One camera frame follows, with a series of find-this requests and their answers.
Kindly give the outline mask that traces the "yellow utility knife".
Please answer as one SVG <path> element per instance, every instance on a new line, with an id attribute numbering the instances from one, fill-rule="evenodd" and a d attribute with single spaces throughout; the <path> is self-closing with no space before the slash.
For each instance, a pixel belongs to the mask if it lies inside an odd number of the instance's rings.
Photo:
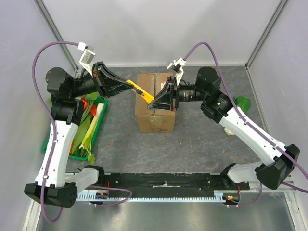
<path id="1" fill-rule="evenodd" d="M 142 89 L 139 85 L 137 85 L 136 83 L 134 83 L 131 80 L 126 80 L 127 83 L 131 84 L 133 86 L 132 90 L 140 95 L 146 102 L 147 104 L 150 104 L 153 100 L 154 100 L 154 96 L 152 96 L 151 94 L 149 94 L 147 91 L 145 91 L 144 89 Z"/>

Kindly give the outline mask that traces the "brown cardboard express box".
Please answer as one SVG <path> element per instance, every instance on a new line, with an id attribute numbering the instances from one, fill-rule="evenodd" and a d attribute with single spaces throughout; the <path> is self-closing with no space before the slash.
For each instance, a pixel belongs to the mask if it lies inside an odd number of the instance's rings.
<path id="1" fill-rule="evenodd" d="M 156 96 L 164 87 L 169 73 L 138 74 L 137 85 L 152 96 Z M 172 132 L 176 113 L 166 110 L 149 110 L 148 104 L 140 95 L 136 96 L 135 117 L 141 133 Z"/>

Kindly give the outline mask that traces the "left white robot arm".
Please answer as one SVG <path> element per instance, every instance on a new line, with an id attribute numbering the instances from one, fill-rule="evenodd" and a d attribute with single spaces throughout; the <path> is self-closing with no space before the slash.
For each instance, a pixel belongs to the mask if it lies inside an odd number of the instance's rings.
<path id="1" fill-rule="evenodd" d="M 102 98 L 109 98 L 134 86 L 111 72 L 103 62 L 94 64 L 92 74 L 79 78 L 54 67 L 45 79 L 52 101 L 50 138 L 41 169 L 35 181 L 26 184 L 24 192 L 41 205 L 71 208 L 79 192 L 89 186 L 101 189 L 106 182 L 103 167 L 92 165 L 68 178 L 65 176 L 69 151 L 84 109 L 78 97 L 97 92 Z"/>

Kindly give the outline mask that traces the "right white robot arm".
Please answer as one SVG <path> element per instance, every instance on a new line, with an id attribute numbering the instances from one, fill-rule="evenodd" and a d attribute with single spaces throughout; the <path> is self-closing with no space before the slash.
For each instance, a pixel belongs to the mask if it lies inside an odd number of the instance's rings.
<path id="1" fill-rule="evenodd" d="M 300 150 L 277 141 L 248 118 L 231 99 L 220 91 L 221 78 L 212 67 L 198 70 L 194 84 L 179 84 L 175 77 L 168 77 L 162 90 L 149 103 L 148 109 L 176 111 L 180 102 L 201 102 L 205 116 L 229 129 L 247 146 L 260 161 L 249 164 L 231 164 L 220 177 L 221 186 L 232 189 L 238 183 L 259 181 L 269 189 L 277 189 L 294 170 L 294 161 Z"/>

